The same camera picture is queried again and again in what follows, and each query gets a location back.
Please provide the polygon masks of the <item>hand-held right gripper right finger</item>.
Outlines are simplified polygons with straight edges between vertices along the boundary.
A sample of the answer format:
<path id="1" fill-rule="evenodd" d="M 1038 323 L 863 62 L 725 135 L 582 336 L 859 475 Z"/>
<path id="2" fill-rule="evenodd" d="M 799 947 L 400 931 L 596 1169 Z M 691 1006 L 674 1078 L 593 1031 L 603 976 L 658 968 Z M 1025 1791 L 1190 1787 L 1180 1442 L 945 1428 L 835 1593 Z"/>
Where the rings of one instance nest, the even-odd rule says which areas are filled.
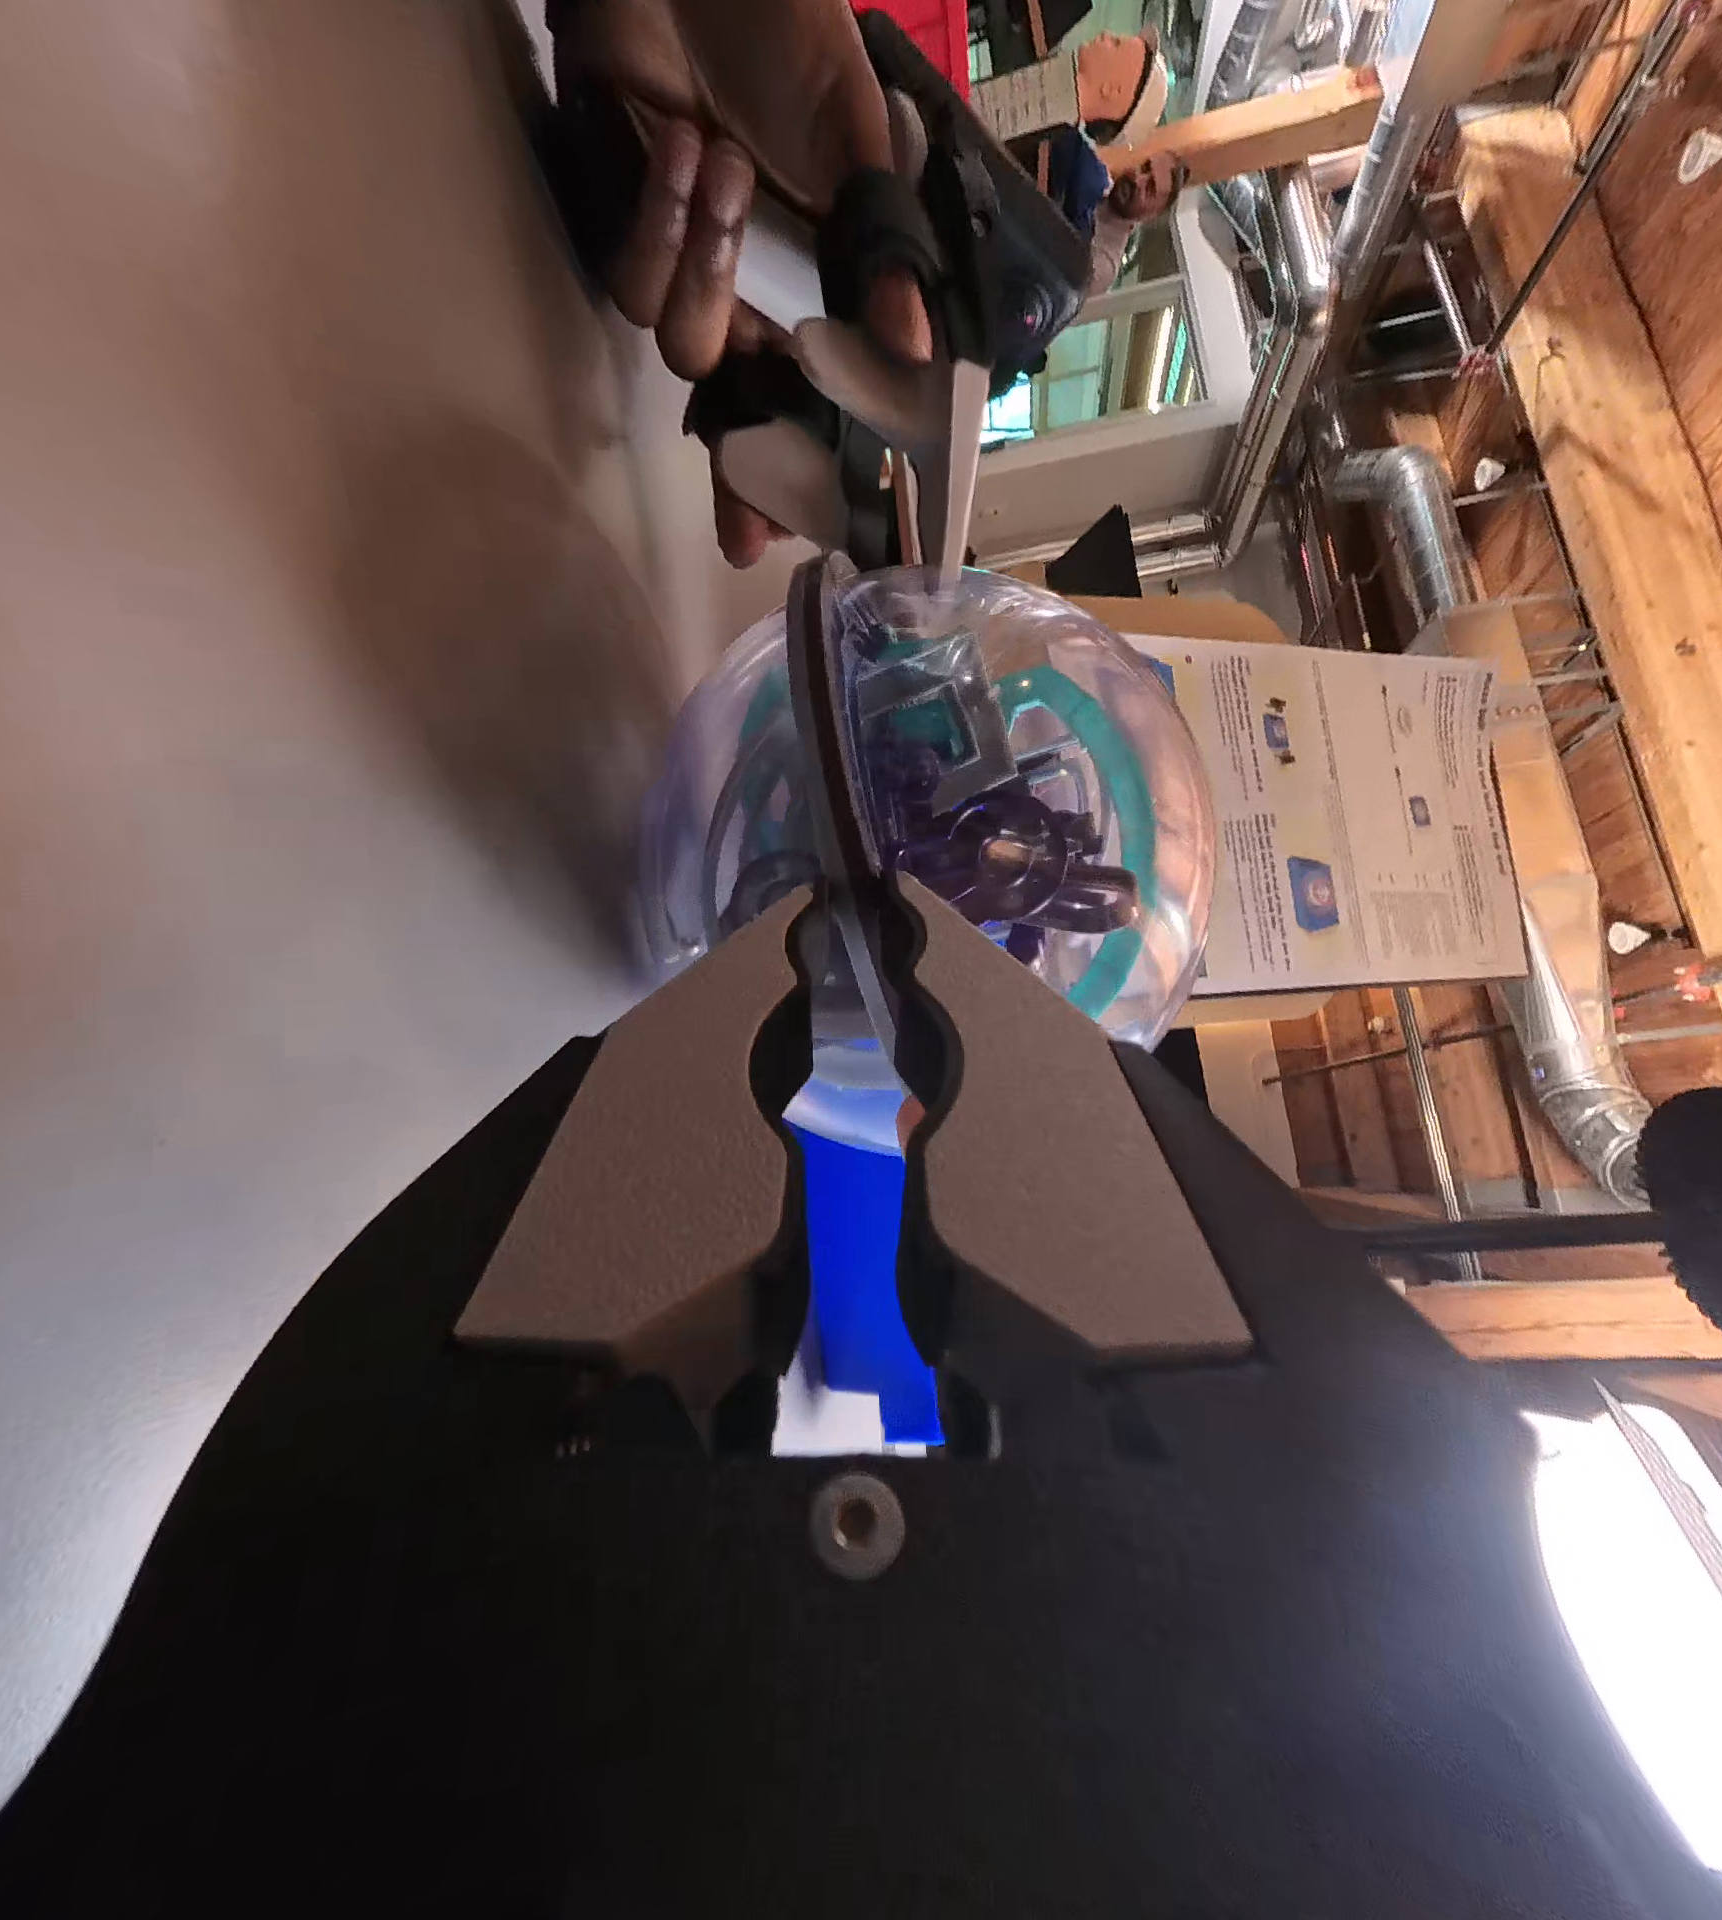
<path id="1" fill-rule="evenodd" d="M 1254 1336 L 1108 1035 L 910 877 L 884 883 L 897 1307 L 954 1375 L 1222 1364 Z"/>

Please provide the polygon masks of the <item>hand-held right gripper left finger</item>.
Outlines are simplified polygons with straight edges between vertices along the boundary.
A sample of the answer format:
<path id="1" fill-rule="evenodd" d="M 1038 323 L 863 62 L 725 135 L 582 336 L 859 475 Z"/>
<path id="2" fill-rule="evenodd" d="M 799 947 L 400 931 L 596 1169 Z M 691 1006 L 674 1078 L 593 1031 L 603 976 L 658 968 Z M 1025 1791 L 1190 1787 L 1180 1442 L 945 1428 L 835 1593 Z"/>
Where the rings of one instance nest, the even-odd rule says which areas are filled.
<path id="1" fill-rule="evenodd" d="M 790 938 L 813 905 L 787 890 L 603 1032 L 457 1342 L 655 1379 L 691 1413 L 752 1375 L 790 1194 L 755 1049 L 799 988 Z"/>

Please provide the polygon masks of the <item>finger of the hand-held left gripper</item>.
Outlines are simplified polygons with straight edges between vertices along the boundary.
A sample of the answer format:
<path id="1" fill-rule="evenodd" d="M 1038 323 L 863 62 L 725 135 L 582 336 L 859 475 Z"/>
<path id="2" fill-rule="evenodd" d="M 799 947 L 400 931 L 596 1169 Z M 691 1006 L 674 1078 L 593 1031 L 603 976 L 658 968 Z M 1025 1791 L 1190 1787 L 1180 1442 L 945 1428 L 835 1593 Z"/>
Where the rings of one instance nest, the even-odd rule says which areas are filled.
<path id="1" fill-rule="evenodd" d="M 920 562 L 935 574 L 968 564 L 989 369 L 971 358 L 947 365 L 938 427 L 920 445 Z"/>

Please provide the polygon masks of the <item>clear plastic maze ball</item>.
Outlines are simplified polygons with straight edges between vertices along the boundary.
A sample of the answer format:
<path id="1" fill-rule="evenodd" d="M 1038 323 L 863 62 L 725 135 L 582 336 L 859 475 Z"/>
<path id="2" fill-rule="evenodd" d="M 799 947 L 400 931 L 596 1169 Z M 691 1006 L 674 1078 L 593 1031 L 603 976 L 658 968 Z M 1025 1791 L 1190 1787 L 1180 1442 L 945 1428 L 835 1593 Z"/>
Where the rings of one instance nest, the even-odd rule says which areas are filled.
<path id="1" fill-rule="evenodd" d="M 1154 1049 L 1206 971 L 1210 765 L 1154 660 L 1073 602 L 961 568 L 799 564 L 682 704 L 637 854 L 682 972 L 819 872 L 787 615 L 817 618 L 862 849 L 1100 1025 Z"/>

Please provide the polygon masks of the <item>person's left hand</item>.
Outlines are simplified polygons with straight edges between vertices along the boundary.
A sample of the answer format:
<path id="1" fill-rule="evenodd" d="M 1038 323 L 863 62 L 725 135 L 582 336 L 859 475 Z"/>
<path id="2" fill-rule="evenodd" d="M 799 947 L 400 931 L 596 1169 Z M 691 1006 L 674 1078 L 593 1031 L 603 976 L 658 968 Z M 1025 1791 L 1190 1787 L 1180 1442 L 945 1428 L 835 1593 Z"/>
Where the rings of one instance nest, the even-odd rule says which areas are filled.
<path id="1" fill-rule="evenodd" d="M 840 3 L 546 4 L 553 75 L 607 87 L 641 133 L 643 184 L 602 273 L 668 373 L 777 347 L 734 294 L 760 191 L 824 217 L 850 178 L 893 165 L 887 102 Z"/>

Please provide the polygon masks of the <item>blue plastic bin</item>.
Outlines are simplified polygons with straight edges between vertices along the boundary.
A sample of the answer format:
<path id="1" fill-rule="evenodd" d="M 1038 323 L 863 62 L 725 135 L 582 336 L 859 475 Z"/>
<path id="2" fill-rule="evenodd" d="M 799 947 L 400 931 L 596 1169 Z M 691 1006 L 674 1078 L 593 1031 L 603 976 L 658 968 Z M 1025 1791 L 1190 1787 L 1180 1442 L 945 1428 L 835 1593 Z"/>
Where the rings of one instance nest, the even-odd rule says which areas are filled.
<path id="1" fill-rule="evenodd" d="M 807 1310 L 779 1392 L 779 1457 L 902 1454 L 944 1442 L 935 1375 L 897 1295 L 906 1165 L 794 1128 L 804 1175 Z"/>

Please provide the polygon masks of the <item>red plastic bin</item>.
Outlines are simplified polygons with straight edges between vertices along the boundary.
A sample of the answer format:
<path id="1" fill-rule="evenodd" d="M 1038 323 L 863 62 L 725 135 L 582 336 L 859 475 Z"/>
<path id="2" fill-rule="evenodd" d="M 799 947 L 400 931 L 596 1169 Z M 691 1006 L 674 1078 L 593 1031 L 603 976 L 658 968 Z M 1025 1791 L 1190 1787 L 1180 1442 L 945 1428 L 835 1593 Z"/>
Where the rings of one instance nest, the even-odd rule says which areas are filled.
<path id="1" fill-rule="evenodd" d="M 954 79 L 970 71 L 968 3 L 848 3 L 855 17 L 885 14 L 935 69 Z"/>

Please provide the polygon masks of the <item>printed instruction sheet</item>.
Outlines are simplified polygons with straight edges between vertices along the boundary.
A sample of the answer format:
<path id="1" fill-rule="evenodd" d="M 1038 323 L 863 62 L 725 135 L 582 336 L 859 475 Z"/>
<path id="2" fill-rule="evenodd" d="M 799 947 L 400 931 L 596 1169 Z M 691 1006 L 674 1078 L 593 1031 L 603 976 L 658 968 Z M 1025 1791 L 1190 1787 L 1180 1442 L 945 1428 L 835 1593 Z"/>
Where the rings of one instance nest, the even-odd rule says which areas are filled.
<path id="1" fill-rule="evenodd" d="M 1201 750 L 1204 996 L 1514 981 L 1528 943 L 1483 660 L 1132 635 Z"/>

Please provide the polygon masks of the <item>plywood easel board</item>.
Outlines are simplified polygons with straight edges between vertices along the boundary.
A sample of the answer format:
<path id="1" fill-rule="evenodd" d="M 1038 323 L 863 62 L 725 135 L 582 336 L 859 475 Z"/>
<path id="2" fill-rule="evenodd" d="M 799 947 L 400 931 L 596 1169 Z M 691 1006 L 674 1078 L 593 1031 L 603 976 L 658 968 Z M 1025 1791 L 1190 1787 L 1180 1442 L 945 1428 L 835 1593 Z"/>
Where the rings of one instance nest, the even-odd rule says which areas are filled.
<path id="1" fill-rule="evenodd" d="M 1137 648 L 1206 761 L 1217 828 L 1186 1017 L 1603 976 L 1593 858 L 1514 620 L 1434 618 L 1415 652 L 1286 640 L 1223 593 L 1077 596 Z"/>

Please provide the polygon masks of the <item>silver ventilation duct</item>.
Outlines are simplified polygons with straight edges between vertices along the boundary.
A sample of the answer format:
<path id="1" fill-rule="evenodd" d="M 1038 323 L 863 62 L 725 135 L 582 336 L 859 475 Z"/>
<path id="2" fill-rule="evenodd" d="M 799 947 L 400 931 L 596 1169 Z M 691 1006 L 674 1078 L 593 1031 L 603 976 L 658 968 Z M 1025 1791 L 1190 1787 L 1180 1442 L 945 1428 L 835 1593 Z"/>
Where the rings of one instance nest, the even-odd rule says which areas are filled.
<path id="1" fill-rule="evenodd" d="M 1499 983 L 1519 1078 L 1608 1206 L 1642 1211 L 1651 1114 L 1610 1011 L 1600 889 L 1514 616 L 1477 594 L 1449 473 L 1415 445 L 1342 451 L 1328 501 L 1377 515 L 1420 616 L 1420 652 L 1491 666 L 1490 746 L 1519 894 L 1524 971 Z"/>

